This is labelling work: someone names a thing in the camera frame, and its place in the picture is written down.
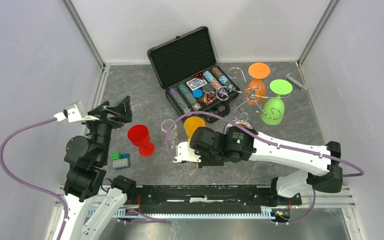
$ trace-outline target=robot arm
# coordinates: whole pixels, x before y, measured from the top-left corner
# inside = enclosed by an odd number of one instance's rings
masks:
[[[86,113],[82,103],[75,102],[55,115],[58,121],[68,118],[70,123],[82,122],[89,129],[87,137],[75,136],[65,147],[64,161],[69,163],[70,169],[64,185],[64,198],[69,210],[61,239],[98,239],[114,212],[127,200],[122,190],[111,187],[105,201],[84,224],[106,174],[100,168],[107,165],[111,132],[132,121],[129,96],[115,106],[109,105],[105,101]]]
[[[278,146],[255,141],[253,137],[234,126],[230,127],[226,134],[214,132],[208,127],[199,127],[189,144],[194,154],[183,154],[181,160],[191,159],[192,162],[198,163],[199,168],[223,166],[226,162],[239,161],[266,161],[298,168],[299,171],[285,177],[275,177],[271,182],[273,193],[285,198],[291,198],[296,193],[311,188],[325,193],[341,191],[343,176],[338,162],[279,147],[286,145],[340,158],[341,145],[338,142],[331,141],[322,146],[305,145],[275,139],[255,130],[252,132],[259,137],[277,142]]]

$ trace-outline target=white panel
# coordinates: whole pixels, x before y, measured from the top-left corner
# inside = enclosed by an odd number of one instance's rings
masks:
[[[90,108],[99,74],[60,0],[0,1],[0,145],[67,104],[83,101]],[[69,169],[65,145],[82,129],[65,120],[27,130],[8,143],[5,162],[21,179],[57,191]],[[0,239],[44,239],[55,201],[0,167]]]
[[[366,172],[345,179],[365,235],[384,239],[384,1],[340,1],[303,68],[325,140]]]
[[[107,63],[148,63],[147,50],[200,26],[216,58],[297,60],[329,0],[73,0]]]

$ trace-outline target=red cup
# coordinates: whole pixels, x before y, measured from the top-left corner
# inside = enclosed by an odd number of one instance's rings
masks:
[[[155,151],[155,146],[150,142],[150,131],[145,125],[134,125],[127,132],[127,138],[133,145],[139,147],[139,154],[144,157],[151,156]]]

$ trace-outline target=poker chip case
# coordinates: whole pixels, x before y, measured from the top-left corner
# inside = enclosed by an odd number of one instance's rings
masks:
[[[219,73],[226,76],[235,89],[240,91],[239,87],[217,65],[216,56],[214,54],[210,38],[210,32],[206,26],[198,27],[191,32],[181,36],[176,36],[170,41],[152,47],[148,50],[147,55],[158,79],[159,85],[165,89],[165,96],[179,116],[185,112],[179,106],[172,94],[170,94],[170,90],[177,89],[179,85],[185,84],[189,92],[192,94],[192,87],[188,85],[187,82],[193,82],[191,80],[195,79],[200,73],[210,70],[212,71],[214,68],[217,68]],[[236,91],[227,90],[226,93],[228,94],[228,99],[224,101],[214,98],[211,99],[212,102],[209,103],[210,101],[208,100],[210,98],[205,98],[206,101],[202,101],[202,97],[196,98],[196,101],[200,105],[199,111],[214,113],[221,117],[226,116],[230,112],[229,102],[236,98],[239,94]],[[187,104],[187,107],[193,112],[193,106],[190,102],[188,102],[186,96],[181,94],[181,97]],[[208,123],[214,123],[218,120],[215,117],[207,116],[204,117],[204,119]]]

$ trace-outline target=green cup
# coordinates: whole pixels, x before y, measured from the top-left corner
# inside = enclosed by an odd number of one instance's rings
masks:
[[[285,114],[285,104],[281,98],[269,99],[264,107],[264,111],[261,114],[261,120],[268,125],[278,125],[282,122]]]
[[[292,84],[284,79],[276,79],[270,83],[270,89],[273,93],[277,94],[276,97],[281,95],[288,95],[292,92]],[[261,114],[261,120],[268,125],[278,125],[282,122],[285,114],[285,104],[281,98],[271,98],[268,100]]]

